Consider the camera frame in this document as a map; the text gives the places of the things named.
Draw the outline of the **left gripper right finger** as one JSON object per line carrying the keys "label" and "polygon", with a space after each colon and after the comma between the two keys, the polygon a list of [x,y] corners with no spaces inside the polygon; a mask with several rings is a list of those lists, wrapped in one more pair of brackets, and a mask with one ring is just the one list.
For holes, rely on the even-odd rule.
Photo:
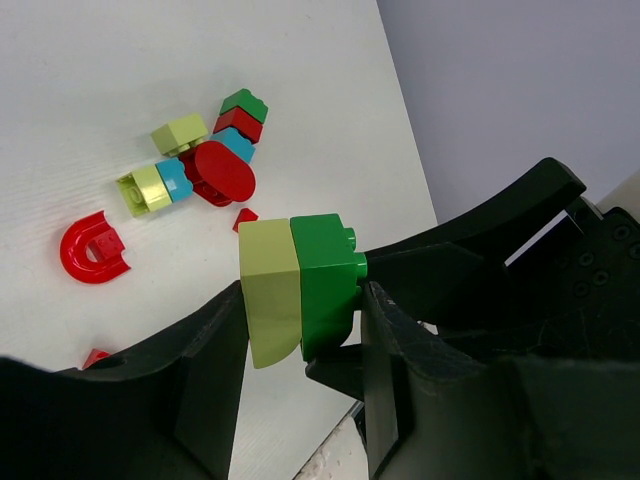
{"label": "left gripper right finger", "polygon": [[363,404],[373,479],[635,479],[639,222],[545,158],[367,254],[361,341],[308,378]]}

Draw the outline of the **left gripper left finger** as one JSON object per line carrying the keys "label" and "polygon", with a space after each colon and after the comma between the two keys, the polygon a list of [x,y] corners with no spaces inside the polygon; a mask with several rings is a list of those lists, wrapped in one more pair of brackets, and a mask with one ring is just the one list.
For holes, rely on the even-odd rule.
{"label": "left gripper left finger", "polygon": [[5,479],[225,479],[248,346],[238,283],[84,370],[1,361]]}

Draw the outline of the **dark green lego brick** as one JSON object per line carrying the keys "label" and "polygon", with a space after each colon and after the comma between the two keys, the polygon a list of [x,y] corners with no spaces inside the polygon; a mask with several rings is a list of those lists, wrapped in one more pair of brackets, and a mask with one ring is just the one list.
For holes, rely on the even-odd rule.
{"label": "dark green lego brick", "polygon": [[290,227],[300,266],[301,351],[310,362],[351,334],[368,265],[355,230],[336,213],[293,217]]}

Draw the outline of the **red arch lego piece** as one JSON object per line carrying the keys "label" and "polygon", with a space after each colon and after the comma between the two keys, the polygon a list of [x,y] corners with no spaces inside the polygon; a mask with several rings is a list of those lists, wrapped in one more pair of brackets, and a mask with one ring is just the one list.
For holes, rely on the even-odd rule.
{"label": "red arch lego piece", "polygon": [[128,272],[124,243],[100,210],[74,222],[63,234],[59,257],[72,278],[85,284],[103,284]]}

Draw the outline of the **light green lego brick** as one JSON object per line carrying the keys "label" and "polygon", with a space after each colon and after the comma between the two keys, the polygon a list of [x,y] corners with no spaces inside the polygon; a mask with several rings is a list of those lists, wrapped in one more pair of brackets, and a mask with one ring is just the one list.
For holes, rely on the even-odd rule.
{"label": "light green lego brick", "polygon": [[274,365],[302,338],[300,266],[290,222],[239,225],[240,280],[253,366]]}

